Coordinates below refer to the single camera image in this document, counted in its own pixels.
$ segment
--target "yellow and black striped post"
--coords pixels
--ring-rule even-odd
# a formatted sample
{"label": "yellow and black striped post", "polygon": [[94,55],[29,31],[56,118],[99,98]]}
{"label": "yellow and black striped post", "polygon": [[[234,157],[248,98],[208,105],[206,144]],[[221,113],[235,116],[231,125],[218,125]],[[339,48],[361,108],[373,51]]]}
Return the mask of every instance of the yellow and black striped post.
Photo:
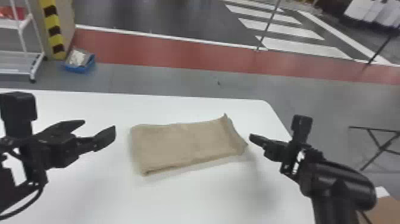
{"label": "yellow and black striped post", "polygon": [[39,2],[45,16],[45,27],[53,58],[63,60],[66,58],[67,53],[64,47],[64,38],[61,34],[60,18],[57,14],[55,0],[39,0]]}

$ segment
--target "beige towel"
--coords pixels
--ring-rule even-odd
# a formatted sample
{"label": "beige towel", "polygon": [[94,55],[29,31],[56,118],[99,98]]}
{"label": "beige towel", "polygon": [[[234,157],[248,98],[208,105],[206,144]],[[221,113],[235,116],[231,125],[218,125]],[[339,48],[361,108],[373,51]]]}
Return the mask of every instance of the beige towel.
{"label": "beige towel", "polygon": [[143,175],[241,155],[247,146],[226,114],[208,122],[137,125],[131,133]]}

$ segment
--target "white floor marking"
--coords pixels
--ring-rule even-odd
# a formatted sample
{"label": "white floor marking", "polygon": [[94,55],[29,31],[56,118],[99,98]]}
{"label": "white floor marking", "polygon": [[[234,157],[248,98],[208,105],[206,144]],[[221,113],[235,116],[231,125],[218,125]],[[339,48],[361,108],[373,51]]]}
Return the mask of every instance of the white floor marking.
{"label": "white floor marking", "polygon": [[[365,56],[371,58],[375,54],[375,52],[373,52],[370,49],[364,47],[363,45],[361,45],[357,41],[355,41],[352,38],[350,38],[349,36],[345,35],[344,33],[336,30],[331,25],[328,25],[327,23],[325,23],[324,21],[320,20],[319,18],[317,18],[316,16],[312,15],[311,13],[306,13],[306,12],[303,12],[303,11],[298,11],[298,12],[300,14],[302,14],[303,16],[305,16],[306,18],[308,18],[309,20],[317,23],[319,26],[321,26],[324,29],[328,30],[330,33],[332,33],[333,35],[337,36],[339,39],[341,39],[342,41],[346,42],[348,45],[350,45],[353,48],[357,49],[359,52],[363,53]],[[375,61],[377,61],[380,64],[384,64],[384,65],[391,65],[392,64],[390,61],[388,61],[387,59],[383,58],[380,55],[378,55],[378,57],[375,58]]]}
{"label": "white floor marking", "polygon": [[[363,64],[367,64],[368,63],[367,60],[360,60],[360,59],[353,59],[353,60],[358,62],[358,63],[363,63]],[[392,64],[392,63],[384,64],[384,63],[379,63],[379,62],[376,62],[376,61],[373,61],[371,64],[377,64],[377,65],[380,65],[380,66],[400,67],[400,64]]]}
{"label": "white floor marking", "polygon": [[273,49],[276,51],[287,51],[287,52],[295,52],[301,54],[311,54],[325,57],[334,57],[334,58],[343,58],[343,59],[352,59],[341,50],[334,48],[332,46],[322,46],[315,45],[311,43],[302,43],[295,41],[285,41],[281,39],[273,39],[265,37],[262,41],[262,44],[267,49]]}
{"label": "white floor marking", "polygon": [[[260,21],[255,21],[255,20],[247,20],[245,18],[239,18],[239,20],[247,27],[250,29],[255,29],[255,30],[265,30],[267,27],[267,23],[265,22],[260,22]],[[271,24],[270,27],[268,28],[269,32],[274,32],[274,33],[283,33],[286,35],[292,35],[292,36],[300,36],[303,38],[313,38],[313,39],[318,39],[318,40],[325,40],[322,38],[320,35],[316,34],[316,32],[312,30],[306,30],[302,28],[295,28],[295,27],[289,27],[289,26],[282,26],[278,24]]]}
{"label": "white floor marking", "polygon": [[[249,10],[247,8],[237,7],[237,6],[233,6],[233,5],[226,5],[226,7],[228,7],[228,9],[233,13],[252,15],[252,16],[262,17],[262,18],[270,18],[271,17],[271,13],[267,13],[267,12],[263,12],[263,11]],[[287,23],[301,24],[295,18],[293,18],[291,16],[287,16],[287,15],[276,14],[274,17],[274,20],[284,21]]]}
{"label": "white floor marking", "polygon": [[[250,5],[250,6],[254,6],[254,7],[258,7],[258,8],[265,8],[267,10],[275,9],[274,5],[268,5],[268,4],[263,4],[263,3],[259,3],[259,2],[247,1],[247,0],[222,0],[222,1],[233,2],[233,3],[242,4],[242,5]],[[278,8],[277,11],[280,13],[283,13],[283,10],[281,10],[280,8]]]}
{"label": "white floor marking", "polygon": [[135,35],[135,36],[147,36],[147,37],[150,37],[150,38],[169,39],[169,40],[175,40],[175,41],[186,41],[186,42],[193,42],[193,43],[205,43],[205,44],[219,45],[219,46],[231,46],[231,47],[234,47],[234,48],[248,48],[248,49],[256,49],[257,48],[257,46],[250,46],[250,45],[243,45],[243,44],[236,44],[236,43],[205,41],[205,40],[194,39],[194,38],[180,38],[180,37],[177,37],[177,36],[159,35],[159,34],[154,34],[154,33],[143,33],[143,32],[137,32],[137,31],[111,29],[111,28],[104,28],[104,27],[97,27],[97,26],[81,25],[81,24],[77,24],[76,28],[84,29],[84,30],[96,30],[96,31],[108,32],[108,33],[121,33],[121,34],[127,34],[127,35]]}

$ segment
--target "tripod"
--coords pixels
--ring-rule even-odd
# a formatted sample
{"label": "tripod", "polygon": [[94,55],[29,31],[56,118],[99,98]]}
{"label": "tripod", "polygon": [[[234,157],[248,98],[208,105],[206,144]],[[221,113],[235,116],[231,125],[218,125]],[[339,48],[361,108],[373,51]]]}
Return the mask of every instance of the tripod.
{"label": "tripod", "polygon": [[[394,155],[400,155],[399,152],[389,150],[388,148],[392,145],[392,143],[400,138],[400,130],[387,130],[387,129],[378,129],[378,128],[372,128],[372,127],[358,127],[358,126],[349,126],[349,129],[361,129],[361,130],[366,130],[368,134],[370,135],[371,139],[374,141],[376,147],[378,148],[378,152],[375,153],[375,155],[369,159],[369,161],[360,168],[360,171],[365,170],[373,161],[375,161],[382,153],[391,153]],[[384,144],[380,144],[376,136],[372,131],[378,131],[378,132],[389,132],[389,133],[394,133],[395,135],[391,137],[389,140],[387,140]]]}

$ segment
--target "table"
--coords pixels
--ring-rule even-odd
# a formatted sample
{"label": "table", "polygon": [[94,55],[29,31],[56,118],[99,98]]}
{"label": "table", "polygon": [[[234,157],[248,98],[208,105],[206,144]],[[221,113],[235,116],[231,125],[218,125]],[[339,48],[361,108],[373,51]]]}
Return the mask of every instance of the table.
{"label": "table", "polygon": [[[0,89],[0,92],[14,91]],[[263,157],[250,133],[281,141],[290,135],[271,106],[258,100],[82,92],[25,91],[36,96],[35,133],[61,120],[85,119],[77,135],[117,126],[117,139],[66,169],[48,172],[43,196],[11,223],[314,223],[311,200]],[[140,123],[216,119],[227,113],[248,151],[150,177],[141,177],[130,153],[129,131]]]}

